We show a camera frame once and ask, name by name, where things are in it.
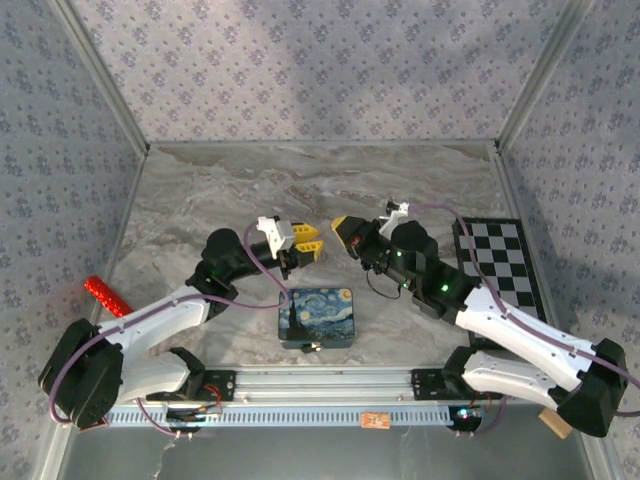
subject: red object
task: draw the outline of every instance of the red object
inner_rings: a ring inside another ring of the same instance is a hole
[[[109,288],[102,279],[96,275],[87,278],[84,283],[91,295],[102,304],[104,308],[109,310],[116,317],[123,317],[133,312],[133,309],[120,296]]]
[[[216,396],[216,407],[218,407],[220,413],[222,413],[222,393],[220,393],[220,389],[215,385],[204,385],[202,388]]]

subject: metal frame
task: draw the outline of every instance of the metal frame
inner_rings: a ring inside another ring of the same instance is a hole
[[[498,152],[495,144],[491,147],[492,148],[489,148],[489,145],[487,145],[487,150],[490,158],[495,164],[496,172],[505,194],[505,200],[507,200],[509,209],[513,209],[512,214],[516,218],[520,218],[522,220],[522,228],[524,229],[525,236],[527,237],[531,250],[533,269],[536,277],[538,278],[542,304],[547,312],[547,323],[553,327],[559,328],[560,323],[558,321],[558,313],[553,302],[551,302],[551,289],[544,273],[544,268],[542,267],[540,254],[538,253],[538,249],[535,245],[531,225],[529,224],[526,215],[523,213],[525,211],[524,206],[513,189],[514,182],[509,168],[504,163],[504,160]],[[624,480],[624,478],[626,478],[622,464],[620,463],[620,458],[618,457],[618,453],[616,452],[616,449],[613,446],[613,441],[610,437],[594,438],[584,434],[581,434],[581,437],[587,459],[589,460],[589,464],[591,465],[591,470],[593,471],[595,478],[598,480]]]
[[[269,406],[448,406],[468,400],[414,400],[411,371],[404,366],[261,366],[236,371],[235,405]]]
[[[75,434],[77,432],[71,428],[53,422],[48,423],[40,441],[31,480],[55,480],[58,478],[69,438]]]
[[[398,405],[344,407],[336,405],[303,405],[295,407],[255,407],[233,405],[220,413],[208,414],[202,422],[167,423],[164,407],[148,407],[147,413],[164,427],[360,427],[366,413],[386,413],[394,427],[452,426],[453,420],[447,406]],[[107,415],[110,427],[146,427],[147,419],[136,406],[117,407]]]
[[[511,147],[523,125],[529,118],[551,75],[564,56],[573,36],[578,31],[584,17],[595,0],[568,0],[560,17],[542,49],[542,53],[529,72],[529,77],[516,99],[509,116],[502,125],[498,142],[500,150]]]
[[[376,146],[439,146],[450,145],[482,147],[487,143],[486,138],[467,140],[221,140],[221,141],[195,141],[195,142],[153,142],[154,148],[178,148],[178,147],[376,147]]]
[[[147,152],[144,152],[138,160],[138,168],[136,169],[136,173],[133,177],[131,189],[129,190],[129,196],[127,197],[127,203],[125,203],[124,205],[124,212],[122,213],[122,220],[120,221],[120,225],[118,226],[116,240],[113,244],[113,248],[111,249],[111,253],[109,254],[109,259],[107,260],[107,265],[105,266],[104,273],[102,275],[103,280],[107,283],[109,283],[109,280],[111,280],[111,276],[113,275],[113,271],[116,267],[118,252],[120,251],[120,246],[122,245],[122,241],[124,240],[124,233],[127,230],[127,225],[129,224],[131,209],[133,208],[133,203],[135,201],[136,194],[138,193],[138,186],[140,185],[140,179],[142,177],[142,171],[144,170],[144,166],[147,161],[147,156]],[[93,304],[93,308],[91,309],[91,316],[89,317],[89,321],[93,324],[97,323],[98,317],[100,316],[101,312],[102,304],[96,300]]]
[[[148,145],[142,131],[111,78],[100,54],[91,42],[91,36],[80,20],[75,8],[68,0],[47,0],[47,3],[67,32],[69,40],[78,52],[82,63],[89,70],[94,82],[96,82],[96,86],[100,89],[131,145],[139,156],[144,155],[148,150]]]

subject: cable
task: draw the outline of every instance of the cable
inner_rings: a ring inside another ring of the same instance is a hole
[[[552,337],[550,337],[548,335],[545,335],[544,333],[538,332],[534,328],[531,328],[529,325],[524,323],[518,317],[513,315],[511,312],[509,312],[507,307],[505,306],[504,302],[500,298],[500,294],[498,293],[498,290],[496,289],[495,285],[493,285],[493,283],[491,283],[491,281],[487,278],[487,276],[480,269],[480,264],[478,263],[478,258],[476,257],[475,249],[473,248],[473,244],[471,242],[471,235],[469,234],[469,230],[467,229],[467,224],[462,219],[462,216],[456,210],[454,210],[452,207],[450,207],[449,205],[444,205],[444,204],[441,204],[441,203],[432,203],[432,204],[425,204],[425,205],[410,206],[409,207],[409,212],[419,212],[419,211],[422,211],[422,210],[432,210],[432,209],[446,210],[447,212],[451,213],[454,217],[456,217],[456,220],[458,220],[458,223],[462,227],[462,232],[464,233],[464,236],[467,239],[467,242],[469,243],[469,256],[471,257],[471,263],[473,263],[473,268],[475,268],[476,272],[478,272],[478,275],[480,275],[480,278],[482,279],[484,284],[487,286],[487,288],[491,292],[491,296],[493,297],[494,302],[496,302],[496,305],[498,305],[498,308],[500,309],[502,314],[505,316],[505,318],[508,318],[509,320],[511,320],[513,323],[515,323],[518,327],[520,327],[522,330],[524,330],[528,334],[533,335],[534,337],[536,337],[536,338],[538,338],[538,339],[540,339],[540,340],[542,340],[544,342],[547,342],[547,343],[553,345],[554,347],[560,348],[560,349],[562,349],[562,350],[564,350],[566,352],[569,352],[569,353],[571,353],[573,355],[578,355],[578,356],[580,356],[582,358],[586,358],[587,360],[591,360],[592,362],[595,362],[598,365],[601,365],[601,366],[611,370],[612,372],[618,374],[619,376],[621,376],[622,378],[624,378],[628,382],[632,383],[636,388],[638,388],[640,390],[640,380],[638,378],[634,377],[633,375],[631,375],[626,370],[618,367],[617,365],[614,365],[611,362],[608,362],[607,360],[604,360],[604,359],[602,359],[600,357],[596,357],[595,355],[592,355],[591,353],[587,353],[587,352],[584,352],[582,350],[574,349],[574,347],[571,347],[571,346],[569,346],[569,345],[567,345],[565,343],[562,343],[561,341],[556,340],[555,338],[552,338]],[[618,411],[618,412],[616,412],[616,416],[625,417],[625,418],[640,417],[640,410],[635,410],[635,411],[631,411],[631,412],[620,412],[620,411]]]
[[[136,398],[136,403],[138,404],[138,408],[142,412],[142,415],[144,415],[144,418],[146,418],[147,421],[153,426],[153,428],[158,430],[160,433],[164,433],[165,435],[170,435],[172,437],[176,437],[180,434],[179,431],[172,432],[171,430],[163,427],[158,422],[156,422],[153,418],[151,418],[151,415],[149,415],[149,412],[147,412],[147,409],[144,408],[144,406],[142,405],[142,400],[140,400],[139,398]]]
[[[478,436],[478,435],[484,435],[485,433],[492,432],[493,430],[498,428],[500,423],[502,423],[502,419],[504,418],[504,415],[506,413],[507,413],[507,396],[503,395],[502,396],[502,401],[500,402],[500,410],[498,411],[498,414],[496,415],[496,418],[493,419],[493,422],[491,422],[485,428],[483,428],[481,430],[476,430],[475,432],[461,432],[459,430],[455,430],[456,437],[469,437],[469,438],[472,438],[472,437],[475,437],[475,436]]]
[[[376,292],[381,297],[388,298],[389,300],[397,300],[397,299],[400,298],[400,296],[402,295],[402,288],[399,285],[398,285],[398,296],[397,297],[392,297],[391,295],[387,295],[386,293],[381,292],[380,290],[378,290],[376,287],[373,286],[373,284],[371,283],[371,279],[369,278],[369,273],[370,272],[371,272],[371,270],[367,270],[366,277],[367,277],[367,285],[369,285],[369,288],[371,288],[371,290]]]
[[[159,305],[158,307],[153,308],[153,309],[149,310],[148,312],[143,313],[139,317],[133,318],[133,319],[125,322],[124,324],[122,324],[122,327],[113,327],[113,328],[110,328],[109,330],[106,330],[104,332],[99,333],[95,337],[91,338],[87,343],[85,343],[80,348],[78,348],[78,350],[76,350],[73,355],[71,355],[69,360],[67,360],[67,362],[62,366],[62,368],[60,369],[60,373],[58,373],[58,376],[54,380],[53,385],[51,386],[51,391],[49,392],[49,404],[48,404],[49,415],[51,416],[53,421],[56,422],[56,423],[61,423],[61,424],[71,423],[71,419],[61,417],[60,415],[58,415],[58,412],[56,411],[56,397],[58,395],[58,391],[60,390],[60,385],[62,384],[62,380],[67,375],[67,373],[69,373],[69,370],[71,370],[71,367],[91,347],[93,347],[94,345],[96,345],[100,341],[104,340],[109,335],[113,335],[114,333],[121,332],[123,330],[126,330],[127,328],[133,327],[134,325],[137,325],[138,323],[146,320],[147,318],[149,318],[149,317],[151,317],[151,316],[153,316],[153,315],[155,315],[157,313],[162,312],[163,310],[166,310],[167,308],[175,307],[178,304],[180,304],[182,302],[187,302],[189,300],[209,300],[211,302],[222,303],[222,304],[228,305],[230,307],[244,308],[244,309],[248,309],[248,310],[268,310],[268,309],[282,308],[282,307],[288,305],[290,298],[289,298],[289,292],[287,291],[287,288],[275,276],[273,276],[273,274],[271,274],[271,272],[269,272],[269,270],[267,270],[267,268],[264,265],[262,265],[262,263],[260,263],[260,261],[256,258],[256,256],[251,251],[251,245],[249,243],[249,236],[251,234],[251,230],[253,230],[257,226],[257,224],[258,224],[258,222],[253,222],[245,230],[244,236],[243,236],[243,248],[244,248],[245,252],[247,253],[247,256],[249,257],[249,259],[255,264],[255,266],[258,268],[258,270],[260,270],[263,274],[265,274],[267,276],[267,278],[269,278],[269,280],[271,280],[276,285],[276,287],[278,287],[278,289],[284,294],[284,299],[282,300],[282,302],[278,303],[277,305],[245,305],[243,303],[237,303],[237,302],[234,302],[233,300],[228,300],[226,298],[218,297],[218,296],[215,296],[215,295],[204,295],[204,294],[186,295],[184,297],[176,299],[175,301],[168,301],[167,303],[165,303],[163,305]]]
[[[220,392],[220,389],[216,386],[216,385],[205,385],[202,388],[204,388],[207,392],[213,393],[216,396],[216,403],[215,406],[218,407],[220,409],[220,415],[222,415],[222,393]]]
[[[489,409],[491,408],[491,404],[493,403],[493,399],[491,398],[491,394],[489,392],[485,392],[487,395],[487,398],[489,399],[489,405],[486,408],[483,408],[483,410],[485,412],[488,412]],[[476,392],[475,396],[473,397],[473,400],[471,400],[471,403],[469,404],[469,406],[467,408],[471,408],[473,407],[476,402],[478,401],[478,398],[480,397],[480,392]]]

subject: patterned wallpaper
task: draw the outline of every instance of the patterned wallpaper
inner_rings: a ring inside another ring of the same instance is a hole
[[[640,374],[640,5],[596,2],[508,154],[560,318]],[[640,408],[629,387],[627,410]],[[612,430],[640,478],[640,420]]]
[[[73,0],[147,141],[495,138],[564,0]]]
[[[0,478],[27,478],[37,376],[88,315],[138,160],[44,1],[0,4]]]

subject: floor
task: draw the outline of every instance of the floor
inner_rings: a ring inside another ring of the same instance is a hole
[[[296,271],[287,285],[351,288],[354,345],[314,354],[285,350],[277,338],[277,312],[230,309],[156,351],[184,346],[208,365],[442,364],[468,342],[466,332],[426,318],[407,294],[390,301],[372,292],[329,224],[345,214],[382,215],[389,198],[447,203],[469,216],[506,216],[493,168],[484,146],[152,148],[110,283],[134,308],[144,306],[183,284],[213,230],[241,233],[259,215],[278,214],[323,232],[320,260]],[[441,257],[456,265],[452,218],[427,212],[420,221],[439,242]],[[395,291],[384,278],[373,280],[379,289]],[[239,301],[277,300],[262,277],[237,286]]]

